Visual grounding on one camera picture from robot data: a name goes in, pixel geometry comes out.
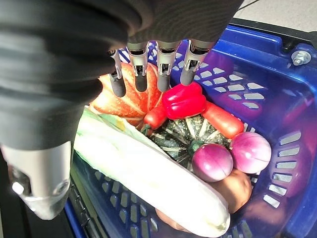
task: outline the gray floor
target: gray floor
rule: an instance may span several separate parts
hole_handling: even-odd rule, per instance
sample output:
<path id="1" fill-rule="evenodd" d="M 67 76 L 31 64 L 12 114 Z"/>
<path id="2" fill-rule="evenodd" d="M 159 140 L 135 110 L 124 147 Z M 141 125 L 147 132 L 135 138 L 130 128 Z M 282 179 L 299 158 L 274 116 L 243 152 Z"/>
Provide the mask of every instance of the gray floor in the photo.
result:
<path id="1" fill-rule="evenodd" d="M 245 0 L 242 6 L 254 1 Z M 259 0 L 239 10 L 234 17 L 301 31 L 317 31 L 317 0 Z"/>

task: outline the striped squash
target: striped squash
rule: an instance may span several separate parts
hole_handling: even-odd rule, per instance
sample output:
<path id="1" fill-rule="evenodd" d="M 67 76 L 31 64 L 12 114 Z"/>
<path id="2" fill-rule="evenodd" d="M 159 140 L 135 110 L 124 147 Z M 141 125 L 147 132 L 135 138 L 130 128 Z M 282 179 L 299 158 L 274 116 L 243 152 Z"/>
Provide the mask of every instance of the striped squash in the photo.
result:
<path id="1" fill-rule="evenodd" d="M 182 120 L 167 120 L 149 137 L 173 160 L 191 172 L 192 156 L 197 148 L 208 143 L 229 148 L 230 141 L 201 115 Z"/>
<path id="2" fill-rule="evenodd" d="M 101 94 L 89 105 L 90 110 L 97 114 L 112 114 L 125 118 L 137 128 L 143 125 L 143 118 L 150 110 L 161 102 L 162 93 L 157 88 L 158 68 L 148 63 L 148 88 L 139 92 L 135 88 L 133 68 L 128 63 L 121 63 L 122 76 L 126 86 L 126 95 L 119 98 L 114 95 L 109 75 L 100 77 L 103 84 Z"/>

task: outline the blue plastic basket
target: blue plastic basket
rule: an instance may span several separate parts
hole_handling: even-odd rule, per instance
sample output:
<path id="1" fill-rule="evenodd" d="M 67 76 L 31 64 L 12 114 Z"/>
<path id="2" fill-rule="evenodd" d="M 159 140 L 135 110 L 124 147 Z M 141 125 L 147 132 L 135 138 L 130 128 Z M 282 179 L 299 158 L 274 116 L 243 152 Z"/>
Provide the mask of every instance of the blue plastic basket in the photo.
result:
<path id="1" fill-rule="evenodd" d="M 178 49 L 172 86 L 179 83 L 187 44 Z M 312 229 L 317 219 L 317 51 L 299 44 L 283 53 L 281 46 L 279 37 L 229 26 L 195 76 L 209 100 L 272 146 L 269 166 L 252 176 L 251 199 L 232 216 L 224 238 L 317 237 Z M 294 66 L 291 54 L 297 50 L 309 52 L 311 62 Z M 120 58 L 129 61 L 124 50 Z M 156 60 L 156 46 L 150 43 L 149 62 Z M 76 155 L 74 167 L 111 238 L 198 237 L 170 228 L 153 207 Z M 71 209 L 67 213 L 74 216 Z"/>

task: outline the purple onion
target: purple onion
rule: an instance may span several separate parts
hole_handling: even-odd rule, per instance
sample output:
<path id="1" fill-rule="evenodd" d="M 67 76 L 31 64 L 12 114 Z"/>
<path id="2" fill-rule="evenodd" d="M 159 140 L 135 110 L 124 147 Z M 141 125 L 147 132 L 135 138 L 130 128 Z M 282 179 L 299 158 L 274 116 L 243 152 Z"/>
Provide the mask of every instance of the purple onion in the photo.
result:
<path id="1" fill-rule="evenodd" d="M 268 141 L 254 132 L 244 132 L 232 139 L 234 167 L 247 174 L 262 171 L 269 164 L 272 149 Z"/>
<path id="2" fill-rule="evenodd" d="M 231 173 L 232 168 L 232 156 L 222 145 L 206 144 L 194 153 L 194 173 L 206 182 L 224 179 Z"/>

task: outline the orange squash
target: orange squash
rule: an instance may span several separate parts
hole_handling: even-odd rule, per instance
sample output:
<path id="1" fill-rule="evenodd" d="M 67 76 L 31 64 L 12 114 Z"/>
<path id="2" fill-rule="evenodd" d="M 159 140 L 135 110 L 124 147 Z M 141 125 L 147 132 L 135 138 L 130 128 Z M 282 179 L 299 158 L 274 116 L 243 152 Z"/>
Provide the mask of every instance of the orange squash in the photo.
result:
<path id="1" fill-rule="evenodd" d="M 144 116 L 161 103 L 162 93 L 157 88 L 158 68 L 148 63 L 147 82 L 145 92 L 139 92 L 135 87 L 133 68 L 128 63 L 121 63 L 122 76 L 126 87 L 126 95 L 119 98 L 114 95 L 109 74 L 99 80 L 103 84 L 101 94 L 89 105 L 97 114 L 112 114 L 125 118 L 130 124 L 140 129 Z"/>

